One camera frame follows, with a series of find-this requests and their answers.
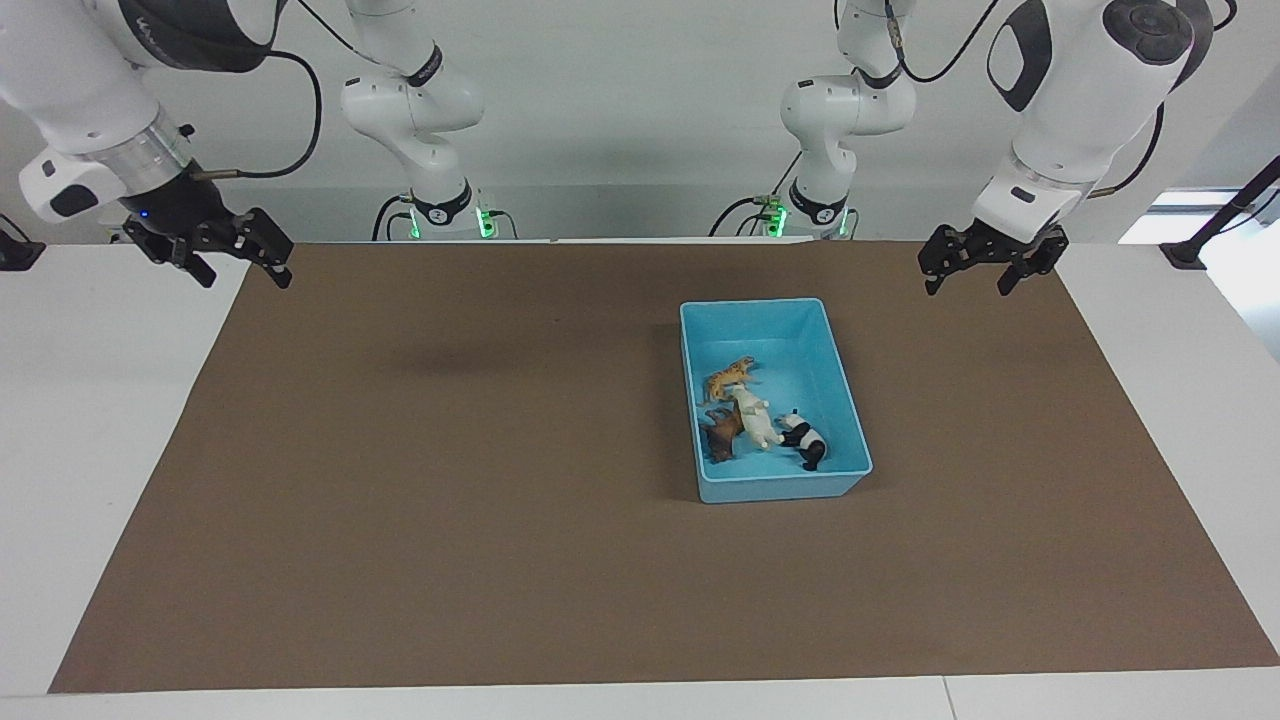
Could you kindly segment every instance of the tiger figurine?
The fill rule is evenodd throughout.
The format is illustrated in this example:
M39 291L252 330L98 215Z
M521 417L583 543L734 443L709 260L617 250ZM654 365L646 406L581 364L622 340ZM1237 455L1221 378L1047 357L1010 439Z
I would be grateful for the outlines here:
M748 355L728 368L724 368L723 370L707 378L707 391L703 397L703 405L710 405L712 402L727 402L730 397L726 388L728 388L728 386L744 384L748 380L754 380L755 378L748 374L751 365L755 365L755 357Z

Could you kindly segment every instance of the brown toy animal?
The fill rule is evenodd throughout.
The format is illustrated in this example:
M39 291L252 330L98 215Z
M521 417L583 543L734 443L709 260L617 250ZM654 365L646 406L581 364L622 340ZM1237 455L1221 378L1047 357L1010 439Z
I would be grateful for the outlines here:
M703 397L703 405L724 402L728 400L728 393L724 392L724 388L732 384L746 384L748 380L754 380L755 378L748 374L751 365L755 365L755 357L748 355L728 368L724 368L723 370L707 378L707 392Z
M699 423L698 427L707 433L707 445L710 446L712 462L732 460L733 438L742 434L745 429L742 425L742 414L737 411L737 401L733 402L732 410L728 407L717 407L708 410L707 416L716 424Z

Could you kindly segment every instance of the brown mat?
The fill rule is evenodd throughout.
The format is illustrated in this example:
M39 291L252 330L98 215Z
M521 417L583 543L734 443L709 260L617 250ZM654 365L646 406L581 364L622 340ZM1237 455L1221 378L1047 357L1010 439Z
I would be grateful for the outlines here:
M918 246L250 273L54 692L1275 665L1056 278ZM876 460L698 502L677 309L826 300Z

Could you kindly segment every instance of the panda head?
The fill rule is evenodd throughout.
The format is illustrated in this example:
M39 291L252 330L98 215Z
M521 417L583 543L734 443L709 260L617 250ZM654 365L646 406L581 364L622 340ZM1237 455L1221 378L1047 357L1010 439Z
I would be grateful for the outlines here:
M778 424L788 430L794 430L800 425L805 424L808 420L800 416L799 410L792 410L791 413L778 418Z

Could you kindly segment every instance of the white table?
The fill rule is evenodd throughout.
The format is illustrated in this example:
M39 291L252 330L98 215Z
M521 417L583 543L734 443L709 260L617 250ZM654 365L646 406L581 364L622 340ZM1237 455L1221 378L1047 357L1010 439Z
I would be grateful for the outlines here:
M539 688L42 696L163 452L244 266L212 291L131 247L0 277L0 719L808 720L1276 716L1280 669ZM1060 272L1272 643L1280 364L1203 274L1076 245Z

